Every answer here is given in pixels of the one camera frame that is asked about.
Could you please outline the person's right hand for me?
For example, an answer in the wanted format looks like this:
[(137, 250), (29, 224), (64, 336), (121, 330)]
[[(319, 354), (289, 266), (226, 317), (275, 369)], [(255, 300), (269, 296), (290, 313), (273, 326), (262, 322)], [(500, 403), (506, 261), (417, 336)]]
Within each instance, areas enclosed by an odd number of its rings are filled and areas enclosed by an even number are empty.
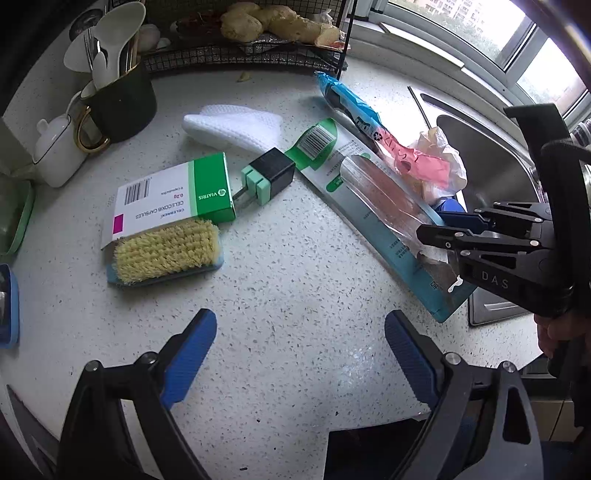
[(568, 312), (559, 318), (551, 319), (540, 315), (534, 316), (537, 325), (538, 346), (549, 358), (561, 341), (585, 337), (586, 356), (590, 357), (590, 319), (574, 312)]

